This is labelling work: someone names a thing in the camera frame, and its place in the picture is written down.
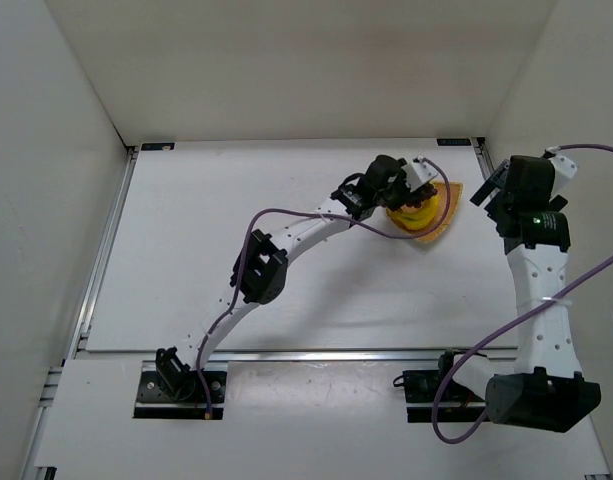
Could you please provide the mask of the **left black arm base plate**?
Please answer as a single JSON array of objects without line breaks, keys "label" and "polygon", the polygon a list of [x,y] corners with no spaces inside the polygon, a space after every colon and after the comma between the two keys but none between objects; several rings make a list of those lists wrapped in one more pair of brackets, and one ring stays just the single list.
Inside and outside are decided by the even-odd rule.
[{"label": "left black arm base plate", "polygon": [[190,373],[190,382],[178,393],[173,393],[155,370],[154,366],[143,367],[133,407],[135,419],[163,420],[222,420],[227,390],[225,369],[204,372],[210,393],[211,414],[206,415],[206,392],[195,372]]}]

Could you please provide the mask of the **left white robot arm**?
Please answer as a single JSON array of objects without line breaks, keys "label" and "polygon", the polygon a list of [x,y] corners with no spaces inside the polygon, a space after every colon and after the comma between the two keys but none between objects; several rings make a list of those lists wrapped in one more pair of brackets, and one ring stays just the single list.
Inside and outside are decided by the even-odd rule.
[{"label": "left white robot arm", "polygon": [[405,159],[379,155],[366,172],[347,177],[314,211],[296,212],[298,220],[288,226],[272,233],[255,227],[264,215],[288,215],[286,209],[269,208],[256,214],[247,228],[227,290],[219,299],[220,315],[205,333],[189,334],[184,349],[173,346],[156,351],[158,383],[165,394],[175,403],[188,400],[198,390],[209,397],[203,369],[210,354],[244,316],[279,296],[290,264],[329,237],[371,217],[376,208],[406,204],[419,186],[414,175],[413,165]]}]

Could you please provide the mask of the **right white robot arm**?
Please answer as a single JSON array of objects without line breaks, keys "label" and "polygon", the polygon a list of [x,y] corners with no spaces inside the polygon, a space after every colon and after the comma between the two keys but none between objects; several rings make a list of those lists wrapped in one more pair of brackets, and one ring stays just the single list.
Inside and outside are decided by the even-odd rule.
[{"label": "right white robot arm", "polygon": [[576,174],[569,158],[515,155],[473,194],[504,243],[517,317],[464,353],[449,352],[431,410],[450,383],[485,402],[480,416],[497,425],[564,433],[601,401],[598,384],[584,379],[564,301],[569,225],[559,195]]}]

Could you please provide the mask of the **fake yellow banana bunch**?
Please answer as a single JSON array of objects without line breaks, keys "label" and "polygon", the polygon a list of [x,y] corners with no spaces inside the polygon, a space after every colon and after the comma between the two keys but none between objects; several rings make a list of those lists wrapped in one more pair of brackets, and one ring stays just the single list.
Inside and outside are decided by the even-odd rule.
[{"label": "fake yellow banana bunch", "polygon": [[401,207],[392,213],[391,220],[406,232],[418,233],[433,224],[439,205],[440,198],[435,195],[424,200],[419,206]]}]

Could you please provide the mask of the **fake red grape bunch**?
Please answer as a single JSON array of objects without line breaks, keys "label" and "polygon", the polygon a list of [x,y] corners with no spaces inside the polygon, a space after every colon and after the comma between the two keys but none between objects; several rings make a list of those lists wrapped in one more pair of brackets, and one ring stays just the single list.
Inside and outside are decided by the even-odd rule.
[{"label": "fake red grape bunch", "polygon": [[409,208],[421,208],[422,205],[437,195],[437,189],[432,183],[422,185],[419,189],[411,193],[405,202]]}]

